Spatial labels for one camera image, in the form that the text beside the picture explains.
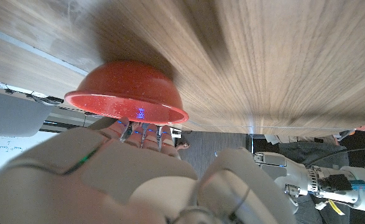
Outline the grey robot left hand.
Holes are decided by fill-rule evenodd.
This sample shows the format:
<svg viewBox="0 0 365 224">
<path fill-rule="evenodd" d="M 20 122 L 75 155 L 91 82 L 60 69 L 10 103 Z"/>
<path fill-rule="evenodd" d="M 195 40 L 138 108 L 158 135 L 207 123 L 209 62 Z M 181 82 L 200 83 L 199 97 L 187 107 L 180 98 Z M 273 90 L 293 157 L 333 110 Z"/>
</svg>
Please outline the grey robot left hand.
<svg viewBox="0 0 365 224">
<path fill-rule="evenodd" d="M 255 152 L 254 161 L 298 207 L 297 198 L 318 192 L 318 178 L 313 170 L 274 152 Z"/>
</svg>

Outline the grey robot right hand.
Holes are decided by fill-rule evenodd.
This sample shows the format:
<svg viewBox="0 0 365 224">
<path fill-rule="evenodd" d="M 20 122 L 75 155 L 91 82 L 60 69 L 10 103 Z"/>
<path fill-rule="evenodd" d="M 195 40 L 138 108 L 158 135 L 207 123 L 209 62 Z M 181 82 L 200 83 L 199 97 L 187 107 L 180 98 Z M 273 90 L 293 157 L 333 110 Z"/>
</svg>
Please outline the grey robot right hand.
<svg viewBox="0 0 365 224">
<path fill-rule="evenodd" d="M 244 148 L 202 177 L 127 119 L 58 134 L 0 168 L 0 223 L 295 223 L 288 196 Z"/>
</svg>

